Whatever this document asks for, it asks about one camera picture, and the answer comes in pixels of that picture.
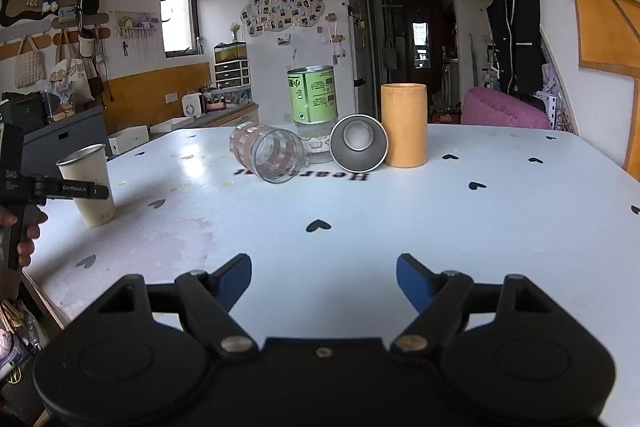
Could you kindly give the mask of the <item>person's left hand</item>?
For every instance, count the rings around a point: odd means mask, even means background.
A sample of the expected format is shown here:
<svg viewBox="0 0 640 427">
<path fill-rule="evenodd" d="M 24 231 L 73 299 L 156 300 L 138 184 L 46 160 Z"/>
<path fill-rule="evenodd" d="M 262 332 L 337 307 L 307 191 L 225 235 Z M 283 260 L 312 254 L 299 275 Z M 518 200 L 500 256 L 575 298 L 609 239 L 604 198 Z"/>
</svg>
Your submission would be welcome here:
<svg viewBox="0 0 640 427">
<path fill-rule="evenodd" d="M 34 225 L 29 225 L 24 231 L 25 239 L 21 241 L 16 247 L 18 254 L 18 260 L 22 268 L 27 267 L 32 262 L 32 254 L 35 251 L 35 240 L 40 237 L 40 225 L 48 220 L 48 216 L 41 210 L 38 211 L 37 221 Z M 9 225 L 15 225 L 17 217 L 12 213 L 1 209 L 1 225 L 2 227 L 8 227 Z"/>
</svg>

